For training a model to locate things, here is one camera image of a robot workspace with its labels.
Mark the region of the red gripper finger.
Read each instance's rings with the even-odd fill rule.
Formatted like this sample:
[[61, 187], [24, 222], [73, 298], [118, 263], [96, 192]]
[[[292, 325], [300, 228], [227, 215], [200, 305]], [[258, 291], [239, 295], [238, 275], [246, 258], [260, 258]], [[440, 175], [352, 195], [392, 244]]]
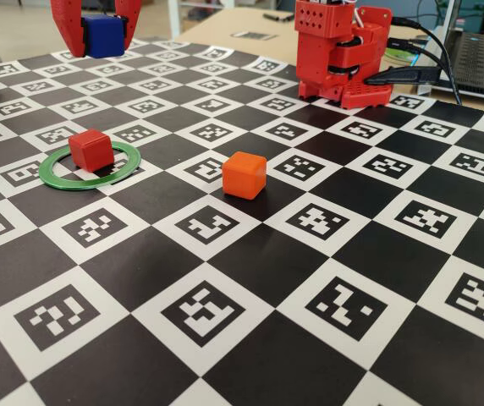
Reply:
[[140, 15], [141, 0], [116, 0], [116, 15], [124, 21], [124, 48], [128, 49], [133, 39]]
[[85, 56], [80, 0], [51, 0], [53, 20], [67, 48], [76, 58]]

